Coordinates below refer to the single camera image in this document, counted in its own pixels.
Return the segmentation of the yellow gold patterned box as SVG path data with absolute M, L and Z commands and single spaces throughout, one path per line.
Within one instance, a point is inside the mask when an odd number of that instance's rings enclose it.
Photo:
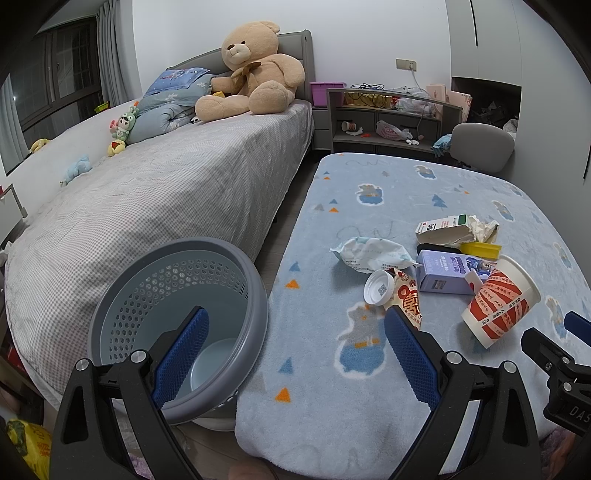
M 391 110 L 396 106 L 397 97 L 381 93 L 363 93 L 348 91 L 344 94 L 344 102 L 348 106 Z

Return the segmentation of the red snack wrapper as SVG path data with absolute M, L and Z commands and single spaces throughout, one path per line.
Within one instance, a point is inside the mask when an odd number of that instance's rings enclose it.
M 388 272 L 394 277 L 394 293 L 392 298 L 384 305 L 384 310 L 394 306 L 399 307 L 411 324 L 417 330 L 420 330 L 423 316 L 420 309 L 417 281 L 397 268 L 391 268 Z

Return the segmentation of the grey bedside drawer cabinet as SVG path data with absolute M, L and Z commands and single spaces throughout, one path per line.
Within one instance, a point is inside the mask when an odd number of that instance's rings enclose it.
M 325 107 L 314 107 L 311 110 L 314 119 L 315 132 L 312 136 L 312 146 L 315 150 L 331 151 L 332 134 L 329 110 Z

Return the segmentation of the white plastic lid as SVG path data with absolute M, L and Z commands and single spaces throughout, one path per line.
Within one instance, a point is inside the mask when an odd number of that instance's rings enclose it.
M 385 305 L 392 298 L 393 293 L 394 277 L 383 269 L 370 274 L 363 287 L 363 299 L 373 306 Z

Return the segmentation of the small yellow plush toy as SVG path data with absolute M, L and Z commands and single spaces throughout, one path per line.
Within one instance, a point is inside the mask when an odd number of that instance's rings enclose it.
M 41 138 L 36 140 L 30 147 L 29 152 L 31 154 L 39 151 L 41 148 L 43 148 L 45 145 L 47 145 L 50 142 L 49 139 L 47 138 Z

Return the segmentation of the grey checkered bed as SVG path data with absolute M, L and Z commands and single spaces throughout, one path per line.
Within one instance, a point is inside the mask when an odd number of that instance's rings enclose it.
M 188 124 L 101 161 L 44 204 L 5 267 L 9 329 L 41 395 L 60 402 L 101 297 L 140 256 L 206 236 L 256 258 L 313 131 L 304 100 Z

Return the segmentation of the grey shelf unit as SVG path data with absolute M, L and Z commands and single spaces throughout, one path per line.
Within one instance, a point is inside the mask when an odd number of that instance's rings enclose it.
M 393 109 L 348 106 L 348 91 L 381 93 L 397 97 Z M 434 161 L 433 145 L 450 134 L 462 122 L 463 110 L 446 101 L 389 90 L 339 88 L 329 89 L 328 106 L 331 121 L 332 152 L 376 153 L 404 158 Z M 401 130 L 409 129 L 413 140 L 392 141 L 376 133 L 377 121 L 386 121 Z

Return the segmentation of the white wall socket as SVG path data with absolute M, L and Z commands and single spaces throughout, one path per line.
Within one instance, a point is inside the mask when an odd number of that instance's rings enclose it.
M 400 58 L 396 59 L 396 68 L 399 70 L 416 72 L 417 66 L 418 66 L 418 64 L 415 60 L 400 59 Z

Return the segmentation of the pink plastic bag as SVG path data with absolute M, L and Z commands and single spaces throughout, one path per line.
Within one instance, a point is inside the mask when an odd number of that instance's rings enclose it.
M 380 120 L 376 124 L 376 133 L 382 138 L 392 141 L 404 141 L 413 140 L 413 134 L 409 129 L 401 130 L 399 127 L 394 126 L 386 121 Z

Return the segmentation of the blue wet wipes packet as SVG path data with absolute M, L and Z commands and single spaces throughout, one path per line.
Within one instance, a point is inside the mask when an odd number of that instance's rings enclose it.
M 331 252 L 349 268 L 365 274 L 419 265 L 403 245 L 383 238 L 353 237 L 332 248 Z

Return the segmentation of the purple storage box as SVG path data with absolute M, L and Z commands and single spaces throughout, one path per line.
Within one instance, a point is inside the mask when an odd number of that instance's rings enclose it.
M 345 82 L 311 82 L 311 100 L 315 107 L 328 106 L 329 89 L 345 88 Z

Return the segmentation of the red white paper cup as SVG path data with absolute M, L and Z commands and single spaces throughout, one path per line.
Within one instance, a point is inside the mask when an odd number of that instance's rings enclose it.
M 541 301 L 529 273 L 501 255 L 495 268 L 462 313 L 462 320 L 484 348 L 505 336 Z

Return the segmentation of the purple cardboard box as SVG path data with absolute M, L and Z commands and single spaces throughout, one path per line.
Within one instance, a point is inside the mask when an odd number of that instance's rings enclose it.
M 462 253 L 422 250 L 418 255 L 417 283 L 419 290 L 426 293 L 472 295 L 474 289 L 466 276 L 474 271 L 485 282 L 495 261 Z

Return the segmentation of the white green medicine box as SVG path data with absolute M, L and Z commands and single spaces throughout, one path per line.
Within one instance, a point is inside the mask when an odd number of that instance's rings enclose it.
M 470 226 L 470 216 L 459 214 L 421 222 L 415 235 L 419 243 L 454 246 L 476 240 Z

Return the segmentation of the black fabric band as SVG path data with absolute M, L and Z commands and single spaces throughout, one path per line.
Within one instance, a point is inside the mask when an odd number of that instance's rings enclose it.
M 450 254 L 461 254 L 461 250 L 457 247 L 450 247 L 445 245 L 437 245 L 431 243 L 420 243 L 417 245 L 417 254 L 421 254 L 422 251 L 433 251 L 433 252 L 444 252 Z

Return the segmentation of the white paper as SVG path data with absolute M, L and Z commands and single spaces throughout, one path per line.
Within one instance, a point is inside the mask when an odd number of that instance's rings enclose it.
M 483 222 L 477 216 L 469 215 L 467 223 L 475 242 L 493 244 L 496 241 L 499 229 L 496 220 Z

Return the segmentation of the blue patterned pillow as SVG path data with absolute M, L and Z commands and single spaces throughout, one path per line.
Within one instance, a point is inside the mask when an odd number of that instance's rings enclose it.
M 148 87 L 145 95 L 189 88 L 197 79 L 211 72 L 201 67 L 164 70 Z

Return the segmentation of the grey curtain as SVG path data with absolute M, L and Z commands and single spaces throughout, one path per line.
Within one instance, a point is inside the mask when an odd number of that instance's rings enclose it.
M 103 99 L 115 107 L 141 96 L 131 1 L 105 1 L 96 14 Z

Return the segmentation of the small light blue plush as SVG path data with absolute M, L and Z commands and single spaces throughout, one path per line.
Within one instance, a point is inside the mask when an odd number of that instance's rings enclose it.
M 60 185 L 66 186 L 78 176 L 88 173 L 91 170 L 92 165 L 90 163 L 89 157 L 87 155 L 83 155 L 67 168 L 64 178 L 60 181 Z

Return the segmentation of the large tan teddy bear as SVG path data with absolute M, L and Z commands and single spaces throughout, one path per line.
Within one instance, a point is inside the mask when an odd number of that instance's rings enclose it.
M 255 21 L 226 36 L 221 57 L 231 75 L 211 79 L 211 95 L 200 97 L 194 105 L 200 121 L 287 110 L 304 84 L 305 73 L 300 60 L 280 53 L 279 32 L 276 23 Z

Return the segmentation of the yellow plastic bag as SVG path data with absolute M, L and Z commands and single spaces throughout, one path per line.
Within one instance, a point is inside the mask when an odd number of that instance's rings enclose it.
M 6 426 L 6 433 L 37 478 L 48 480 L 52 434 L 40 425 L 20 419 L 10 420 Z

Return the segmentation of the grey perforated trash basket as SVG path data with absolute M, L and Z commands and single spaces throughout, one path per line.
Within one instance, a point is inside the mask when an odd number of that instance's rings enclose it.
M 221 239 L 182 239 L 142 256 L 113 281 L 95 309 L 88 354 L 96 365 L 118 363 L 164 333 L 177 335 L 160 370 L 178 386 L 165 397 L 164 417 L 231 431 L 268 323 L 266 290 L 245 252 Z

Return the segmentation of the blue patterned table blanket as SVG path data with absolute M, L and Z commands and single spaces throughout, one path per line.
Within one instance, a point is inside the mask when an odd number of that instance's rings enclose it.
M 342 153 L 318 164 L 270 293 L 266 344 L 238 396 L 235 437 L 243 451 L 301 475 L 384 479 L 402 460 L 430 409 L 418 401 L 384 331 L 385 311 L 363 300 L 367 275 L 335 256 L 356 237 L 409 252 L 424 221 L 468 214 L 499 225 L 504 255 L 531 275 L 541 299 L 501 340 L 484 348 L 464 324 L 466 295 L 419 292 L 408 303 L 422 329 L 469 362 L 514 362 L 540 436 L 547 378 L 523 352 L 534 327 L 578 362 L 587 345 L 568 332 L 568 312 L 588 315 L 590 288 L 536 203 L 504 180 L 391 156 Z

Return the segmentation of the grey office chair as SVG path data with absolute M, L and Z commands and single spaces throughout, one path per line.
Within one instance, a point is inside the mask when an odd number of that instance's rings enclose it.
M 451 156 L 483 173 L 501 172 L 514 149 L 514 137 L 493 125 L 462 123 L 452 131 Z

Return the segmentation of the light blue folded quilt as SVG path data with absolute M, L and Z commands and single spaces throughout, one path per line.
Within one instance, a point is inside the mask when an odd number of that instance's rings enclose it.
M 190 87 L 145 95 L 137 105 L 136 121 L 126 144 L 138 143 L 189 123 L 195 116 L 197 100 L 211 94 L 214 74 L 204 74 Z

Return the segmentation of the yellow plastic lid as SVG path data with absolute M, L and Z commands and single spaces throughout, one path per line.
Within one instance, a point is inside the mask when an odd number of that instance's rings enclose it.
M 486 260 L 497 260 L 500 256 L 502 247 L 492 243 L 468 242 L 461 243 L 459 245 L 459 250 L 465 255 Z

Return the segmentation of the green hooded plush doll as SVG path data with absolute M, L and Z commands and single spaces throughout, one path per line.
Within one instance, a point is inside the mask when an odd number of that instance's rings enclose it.
M 112 141 L 107 147 L 107 155 L 109 157 L 121 153 L 126 148 L 126 140 L 135 125 L 137 113 L 138 103 L 134 102 L 127 112 L 110 123 L 109 131 L 112 135 Z

